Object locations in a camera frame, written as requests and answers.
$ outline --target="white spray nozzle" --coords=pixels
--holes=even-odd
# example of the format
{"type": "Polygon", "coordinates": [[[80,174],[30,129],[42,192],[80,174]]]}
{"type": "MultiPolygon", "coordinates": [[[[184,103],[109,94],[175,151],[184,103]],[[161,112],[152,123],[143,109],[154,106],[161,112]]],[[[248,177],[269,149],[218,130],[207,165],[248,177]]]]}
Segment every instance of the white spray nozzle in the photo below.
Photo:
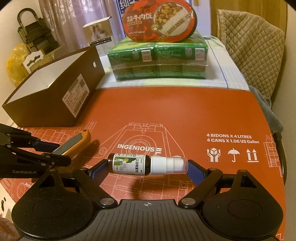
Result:
{"type": "Polygon", "coordinates": [[[188,171],[188,159],[185,157],[151,157],[151,175],[182,174],[188,171]]]}

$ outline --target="quilted blanket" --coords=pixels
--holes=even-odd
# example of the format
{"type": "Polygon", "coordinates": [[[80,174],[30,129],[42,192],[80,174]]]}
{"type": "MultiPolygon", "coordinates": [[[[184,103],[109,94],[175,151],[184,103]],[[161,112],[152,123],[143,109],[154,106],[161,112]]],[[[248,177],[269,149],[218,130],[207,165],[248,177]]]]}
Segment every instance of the quilted blanket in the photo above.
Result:
{"type": "Polygon", "coordinates": [[[271,97],[281,68],[285,33],[260,16],[218,10],[218,38],[248,84],[271,97]]]}

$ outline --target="brown glass bottle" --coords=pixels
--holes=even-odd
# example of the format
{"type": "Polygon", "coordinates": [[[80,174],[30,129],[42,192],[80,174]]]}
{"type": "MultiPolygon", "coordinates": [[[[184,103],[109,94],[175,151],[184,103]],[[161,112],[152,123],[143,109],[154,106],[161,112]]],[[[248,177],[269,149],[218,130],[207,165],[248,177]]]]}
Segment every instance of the brown glass bottle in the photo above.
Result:
{"type": "Polygon", "coordinates": [[[148,155],[111,153],[107,157],[109,173],[147,176],[151,170],[148,155]]]}

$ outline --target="metal screw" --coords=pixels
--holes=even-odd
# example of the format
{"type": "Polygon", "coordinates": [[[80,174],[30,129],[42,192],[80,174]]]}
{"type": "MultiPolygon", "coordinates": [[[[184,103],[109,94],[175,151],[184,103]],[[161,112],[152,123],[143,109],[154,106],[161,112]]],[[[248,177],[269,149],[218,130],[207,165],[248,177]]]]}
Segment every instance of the metal screw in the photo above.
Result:
{"type": "Polygon", "coordinates": [[[114,202],[115,202],[114,199],[109,198],[109,197],[103,198],[100,201],[100,203],[103,204],[103,205],[112,205],[114,202]]]}
{"type": "Polygon", "coordinates": [[[189,206],[195,204],[195,200],[193,198],[183,198],[181,200],[181,203],[183,203],[186,206],[189,206]]]}

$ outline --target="yellow plastic bag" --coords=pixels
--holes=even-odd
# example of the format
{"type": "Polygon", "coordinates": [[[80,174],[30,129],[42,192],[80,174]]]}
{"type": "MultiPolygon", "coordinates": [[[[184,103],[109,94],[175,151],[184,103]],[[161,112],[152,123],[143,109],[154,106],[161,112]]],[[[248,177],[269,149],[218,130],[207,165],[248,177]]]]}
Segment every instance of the yellow plastic bag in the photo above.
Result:
{"type": "Polygon", "coordinates": [[[18,86],[29,75],[22,65],[29,54],[30,52],[25,44],[18,44],[8,57],[6,71],[15,86],[18,86]]]}

